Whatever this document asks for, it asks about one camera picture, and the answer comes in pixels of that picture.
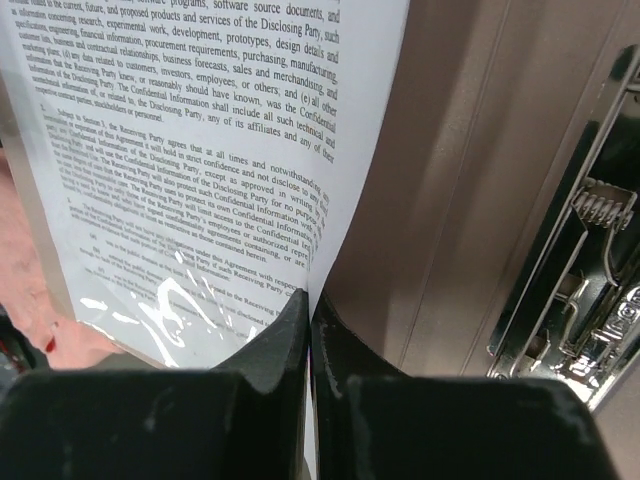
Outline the pink cloth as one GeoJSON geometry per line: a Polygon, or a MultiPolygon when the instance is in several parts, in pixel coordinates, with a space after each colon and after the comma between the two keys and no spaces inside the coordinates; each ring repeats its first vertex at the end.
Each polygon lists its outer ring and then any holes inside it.
{"type": "Polygon", "coordinates": [[[5,157],[1,158],[1,305],[13,326],[45,355],[53,369],[150,367],[97,331],[54,310],[5,157]]]}

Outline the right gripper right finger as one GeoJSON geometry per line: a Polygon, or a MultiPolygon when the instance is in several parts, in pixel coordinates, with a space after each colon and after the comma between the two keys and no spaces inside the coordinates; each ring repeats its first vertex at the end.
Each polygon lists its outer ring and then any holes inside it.
{"type": "Polygon", "coordinates": [[[554,380],[412,377],[327,298],[311,322],[321,479],[614,479],[586,406],[554,380]]]}

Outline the white text document sheet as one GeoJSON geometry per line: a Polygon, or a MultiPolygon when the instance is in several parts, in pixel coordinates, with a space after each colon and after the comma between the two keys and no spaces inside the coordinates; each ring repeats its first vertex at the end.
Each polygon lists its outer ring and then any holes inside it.
{"type": "Polygon", "coordinates": [[[373,160],[406,1],[5,1],[1,138],[54,310],[207,370],[309,321],[373,160]]]}

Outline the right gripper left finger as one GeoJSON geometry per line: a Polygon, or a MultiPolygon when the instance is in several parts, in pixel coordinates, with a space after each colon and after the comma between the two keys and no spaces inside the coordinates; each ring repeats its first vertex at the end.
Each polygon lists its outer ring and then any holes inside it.
{"type": "Polygon", "coordinates": [[[1,403],[5,479],[299,479],[308,296],[207,370],[31,373],[1,403]]]}

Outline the beige paper folder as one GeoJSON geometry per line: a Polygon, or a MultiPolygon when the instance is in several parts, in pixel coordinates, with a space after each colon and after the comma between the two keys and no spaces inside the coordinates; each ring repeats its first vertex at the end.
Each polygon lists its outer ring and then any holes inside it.
{"type": "MultiPolygon", "coordinates": [[[[487,377],[488,345],[635,1],[406,1],[387,110],[321,291],[412,377],[487,377]]],[[[1,305],[1,403],[45,355],[1,305]]]]}

